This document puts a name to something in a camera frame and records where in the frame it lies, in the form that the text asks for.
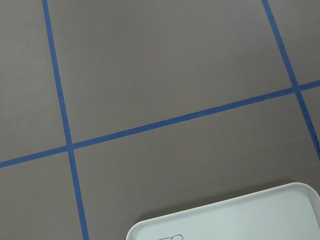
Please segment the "cream plastic tray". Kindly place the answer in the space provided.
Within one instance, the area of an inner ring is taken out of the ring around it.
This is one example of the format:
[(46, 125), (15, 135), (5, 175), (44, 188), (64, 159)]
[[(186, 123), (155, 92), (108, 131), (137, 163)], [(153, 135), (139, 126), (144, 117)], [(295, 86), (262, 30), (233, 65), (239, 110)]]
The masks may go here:
[(318, 240), (320, 196), (293, 182), (131, 227), (128, 240)]

